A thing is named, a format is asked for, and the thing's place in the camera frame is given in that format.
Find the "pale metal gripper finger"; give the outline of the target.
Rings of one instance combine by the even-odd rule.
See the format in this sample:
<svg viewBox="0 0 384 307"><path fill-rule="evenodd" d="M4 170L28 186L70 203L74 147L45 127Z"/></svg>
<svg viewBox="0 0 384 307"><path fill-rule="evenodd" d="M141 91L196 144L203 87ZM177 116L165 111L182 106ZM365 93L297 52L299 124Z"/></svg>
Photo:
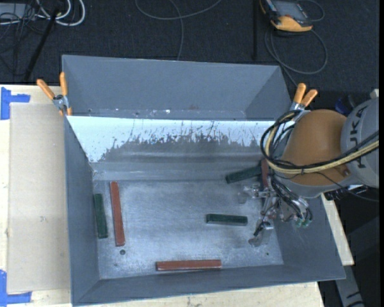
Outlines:
<svg viewBox="0 0 384 307"><path fill-rule="evenodd" d="M249 245L259 247L262 244L267 244L273 230L274 226L269 221L260 222L253 233L253 237L248 240Z"/></svg>
<svg viewBox="0 0 384 307"><path fill-rule="evenodd" d="M253 200L265 201L269 198L269 189L262 189L259 186L244 186L243 192Z"/></svg>

